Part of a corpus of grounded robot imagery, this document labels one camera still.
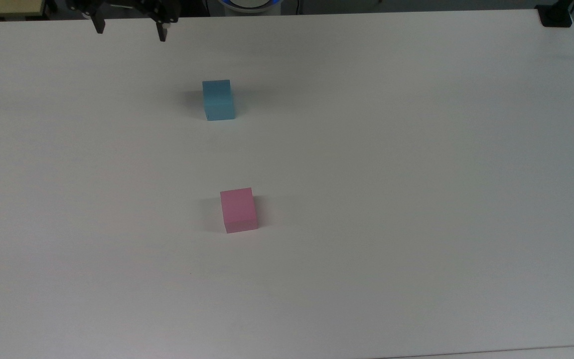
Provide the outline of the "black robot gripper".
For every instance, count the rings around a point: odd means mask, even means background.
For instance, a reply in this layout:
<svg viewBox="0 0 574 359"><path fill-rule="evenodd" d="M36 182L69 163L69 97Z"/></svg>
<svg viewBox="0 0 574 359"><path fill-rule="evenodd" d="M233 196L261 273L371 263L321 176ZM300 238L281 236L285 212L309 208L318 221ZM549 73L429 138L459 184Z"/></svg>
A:
<svg viewBox="0 0 574 359"><path fill-rule="evenodd" d="M97 34L103 34L105 17L102 8L105 6L125 7L154 20L158 38L165 42L168 34L168 23L177 22L181 14L179 0L67 0L70 10L80 12L93 22Z"/></svg>

